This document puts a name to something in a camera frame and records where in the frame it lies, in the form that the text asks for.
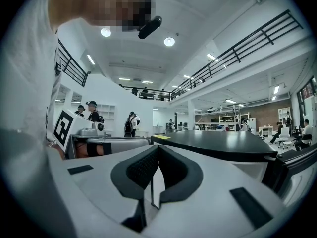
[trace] railing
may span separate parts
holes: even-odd
[[[274,45],[275,40],[298,27],[303,29],[301,24],[291,15],[290,10],[286,10],[223,52],[189,79],[185,80],[178,88],[171,92],[171,98],[174,99],[176,96],[195,88],[198,84],[204,83],[215,74],[228,69],[232,64],[236,62],[240,63],[243,58],[264,46],[268,44]]]
[[[147,92],[144,92],[144,88],[129,87],[129,86],[123,86],[123,88],[141,99],[158,100],[158,101],[171,100],[171,93],[167,91],[147,89]]]
[[[78,84],[80,84],[82,87],[85,87],[87,76],[88,74],[90,74],[90,71],[86,73],[67,51],[62,42],[58,40],[58,43],[61,69],[64,71],[64,73],[74,79]]]

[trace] black countertop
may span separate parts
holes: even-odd
[[[183,130],[164,136],[170,138],[152,136],[151,141],[228,161],[266,162],[264,156],[275,157],[277,154],[268,144],[250,132]]]

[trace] round ceiling light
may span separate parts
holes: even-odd
[[[104,27],[101,29],[101,35],[105,37],[109,37],[111,35],[111,31],[109,28]]]
[[[164,44],[168,47],[171,47],[175,44],[175,40],[172,37],[168,37],[164,40]]]

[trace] brick wall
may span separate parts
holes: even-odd
[[[268,125],[269,123],[273,126],[274,130],[277,130],[276,123],[278,122],[278,110],[283,108],[291,108],[292,114],[292,103],[291,99],[285,101],[279,101],[274,103],[269,103],[261,106],[244,108],[241,109],[242,114],[250,113],[251,118],[256,119],[256,131],[259,131],[259,127]],[[233,113],[221,114],[221,116],[232,115]],[[196,116],[196,122],[201,118],[201,116]],[[216,122],[219,122],[219,115],[209,115],[203,116],[203,122],[210,122],[211,119],[216,119]]]

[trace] white chair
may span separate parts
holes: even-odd
[[[282,128],[281,129],[281,134],[278,136],[279,141],[276,142],[278,144],[278,148],[280,148],[281,144],[283,145],[283,150],[288,148],[288,146],[292,143],[289,141],[289,128]]]

